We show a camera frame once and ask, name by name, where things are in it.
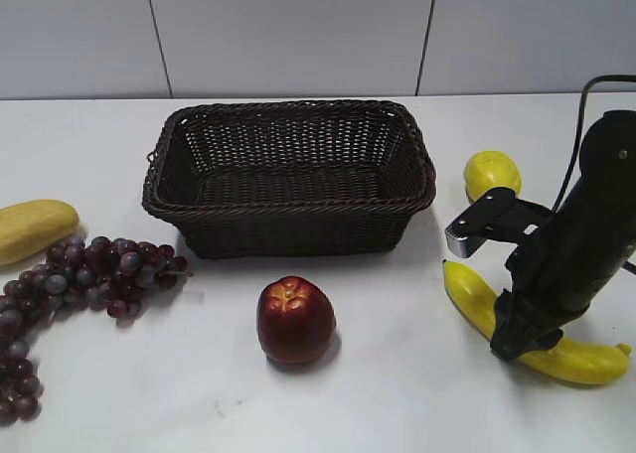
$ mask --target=yellow zucchini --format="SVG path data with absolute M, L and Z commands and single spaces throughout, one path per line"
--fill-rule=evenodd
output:
M 0 210 L 0 266 L 26 259 L 71 234 L 79 223 L 75 208 L 57 200 Z

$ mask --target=tile grout line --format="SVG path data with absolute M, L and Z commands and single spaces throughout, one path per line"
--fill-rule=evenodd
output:
M 168 93 L 170 94 L 170 98 L 175 98 L 172 92 L 172 83 L 170 82 L 170 75 L 168 74 L 168 66 L 166 65 L 166 56 L 163 53 L 163 45 L 161 44 L 161 37 L 159 36 L 159 27 L 157 26 L 157 18 L 155 17 L 155 9 L 152 4 L 152 0 L 148 0 L 148 5 L 150 6 L 150 16 L 152 16 L 152 25 L 155 28 L 155 36 L 157 38 L 157 45 L 159 46 L 159 54 L 161 55 L 161 64 L 163 66 L 163 74 L 166 77 L 166 82 L 168 83 Z
M 430 27 L 433 21 L 433 12 L 435 11 L 436 0 L 430 0 L 430 7 L 428 8 L 428 21 L 426 22 L 426 30 L 424 32 L 424 44 L 421 48 L 421 59 L 419 60 L 419 73 L 417 74 L 417 84 L 415 85 L 415 94 L 419 94 L 419 86 L 421 84 L 421 78 L 424 74 L 424 59 L 426 58 L 426 50 L 428 49 L 428 39 L 430 37 Z

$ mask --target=white wall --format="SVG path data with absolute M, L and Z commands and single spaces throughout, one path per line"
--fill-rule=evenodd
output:
M 636 73 L 634 1 L 436 0 L 418 93 Z M 431 0 L 152 3 L 0 0 L 0 99 L 413 95 Z
M 610 73 L 636 74 L 636 0 L 436 0 L 419 93 L 580 91 Z
M 148 0 L 0 0 L 0 98 L 167 95 Z

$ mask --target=dark brown wicker basket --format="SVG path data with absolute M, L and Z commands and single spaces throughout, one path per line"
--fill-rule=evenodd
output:
M 389 250 L 435 196 L 421 132 L 388 101 L 184 108 L 149 159 L 144 209 L 203 258 Z

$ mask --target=basket rim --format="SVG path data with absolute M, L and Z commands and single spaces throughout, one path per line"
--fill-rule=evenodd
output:
M 418 178 L 421 182 L 419 190 L 411 196 L 374 200 L 366 198 L 350 200 L 313 200 L 288 201 L 275 203 L 240 203 L 240 204 L 206 204 L 182 205 L 163 200 L 157 194 L 164 161 L 170 149 L 174 128 L 184 116 L 191 113 L 223 114 L 237 111 L 276 111 L 278 109 L 314 110 L 319 107 L 350 108 L 389 108 L 396 112 L 403 123 L 405 133 L 417 153 L 419 162 Z M 155 150 L 148 155 L 148 168 L 143 187 L 143 208 L 152 216 L 165 220 L 166 218 L 182 217 L 187 214 L 206 214 L 214 217 L 240 217 L 262 215 L 321 215 L 358 213 L 366 214 L 401 214 L 412 215 L 426 209 L 435 197 L 436 172 L 422 141 L 421 131 L 412 115 L 406 108 L 391 100 L 359 100 L 359 99 L 303 99 L 279 102 L 242 102 L 214 104 L 199 104 L 181 108 L 173 112 L 165 121 Z

